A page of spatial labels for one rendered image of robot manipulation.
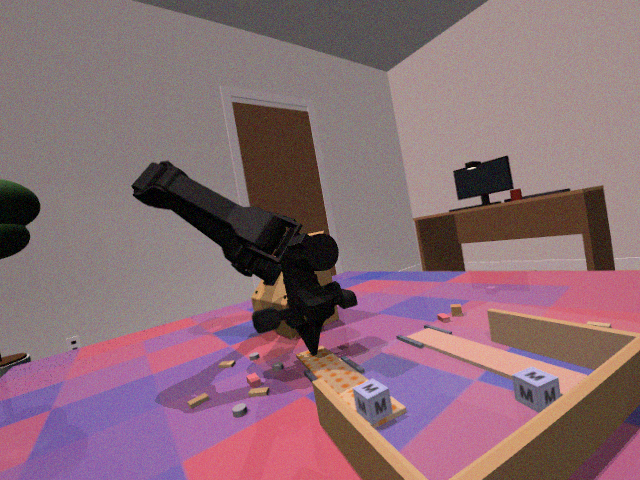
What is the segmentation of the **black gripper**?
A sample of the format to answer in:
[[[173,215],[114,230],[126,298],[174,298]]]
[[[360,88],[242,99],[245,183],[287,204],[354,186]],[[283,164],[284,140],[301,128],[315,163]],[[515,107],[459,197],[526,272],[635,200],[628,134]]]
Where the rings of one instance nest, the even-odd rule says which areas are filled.
[[[300,271],[295,273],[283,274],[283,283],[285,284],[285,290],[287,295],[287,304],[289,308],[277,311],[273,307],[255,311],[252,314],[253,327],[257,333],[263,333],[273,329],[278,329],[281,321],[285,320],[285,324],[290,328],[295,329],[300,334],[304,343],[306,344],[310,353],[314,356],[317,355],[319,338],[322,326],[326,319],[325,317],[318,322],[311,323],[308,320],[304,320],[304,315],[300,312],[293,312],[291,303],[292,285],[299,282],[300,286],[306,286],[310,284],[310,278],[317,277],[314,271]],[[353,291],[341,289],[343,300],[341,303],[336,304],[342,309],[351,308],[357,306],[357,298]],[[334,306],[336,306],[334,305]]]

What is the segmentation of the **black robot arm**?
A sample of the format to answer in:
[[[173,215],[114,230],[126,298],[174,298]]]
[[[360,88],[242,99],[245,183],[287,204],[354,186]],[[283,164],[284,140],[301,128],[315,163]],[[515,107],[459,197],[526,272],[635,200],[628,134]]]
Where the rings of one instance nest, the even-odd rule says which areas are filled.
[[[338,246],[331,236],[300,234],[303,225],[294,218],[242,207],[191,180],[169,160],[148,165],[131,187],[141,203],[171,209],[220,245],[235,270],[247,277],[256,275],[264,285],[273,286],[281,271],[326,271],[338,260]],[[312,277],[309,285],[292,285],[293,312],[301,311],[311,323],[334,315],[334,305],[342,300],[336,281],[321,286]]]

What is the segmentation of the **orange dotted strip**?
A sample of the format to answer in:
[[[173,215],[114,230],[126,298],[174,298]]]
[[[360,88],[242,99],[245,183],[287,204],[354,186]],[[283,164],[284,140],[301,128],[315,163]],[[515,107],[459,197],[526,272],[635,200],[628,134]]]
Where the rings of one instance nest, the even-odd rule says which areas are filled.
[[[296,354],[297,359],[310,372],[340,361],[341,359],[325,348],[318,346],[317,355],[312,355],[309,350]]]

